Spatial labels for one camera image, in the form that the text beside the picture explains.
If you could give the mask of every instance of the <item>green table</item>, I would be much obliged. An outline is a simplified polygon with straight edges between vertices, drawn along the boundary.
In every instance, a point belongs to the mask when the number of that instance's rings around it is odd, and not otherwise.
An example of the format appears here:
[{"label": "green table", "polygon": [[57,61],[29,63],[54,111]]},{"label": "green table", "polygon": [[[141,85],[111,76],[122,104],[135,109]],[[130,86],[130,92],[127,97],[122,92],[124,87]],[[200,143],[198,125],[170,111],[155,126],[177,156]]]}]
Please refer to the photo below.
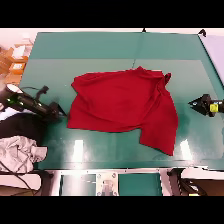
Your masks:
[{"label": "green table", "polygon": [[[20,87],[49,87],[41,101],[58,100],[66,113],[76,96],[75,76],[142,66],[171,72],[167,85],[179,116],[174,156],[139,144],[140,130],[102,133],[52,124],[44,140],[47,158],[39,169],[112,169],[209,166],[224,169],[223,117],[205,117],[187,104],[204,93],[224,98],[223,86],[197,35],[119,32],[38,33]],[[31,95],[36,92],[27,90]],[[82,160],[74,144],[83,140]]]}]

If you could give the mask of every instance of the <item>red fabric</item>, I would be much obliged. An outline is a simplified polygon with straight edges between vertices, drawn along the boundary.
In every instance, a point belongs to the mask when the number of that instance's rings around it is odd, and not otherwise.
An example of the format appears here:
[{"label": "red fabric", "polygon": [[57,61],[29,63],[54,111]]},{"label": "red fabric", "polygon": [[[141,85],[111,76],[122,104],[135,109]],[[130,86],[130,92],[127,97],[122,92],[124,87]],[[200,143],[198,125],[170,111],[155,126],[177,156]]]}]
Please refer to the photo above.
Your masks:
[{"label": "red fabric", "polygon": [[142,130],[140,143],[173,155],[178,117],[165,89],[171,74],[138,67],[76,77],[78,93],[68,128],[103,132]]}]

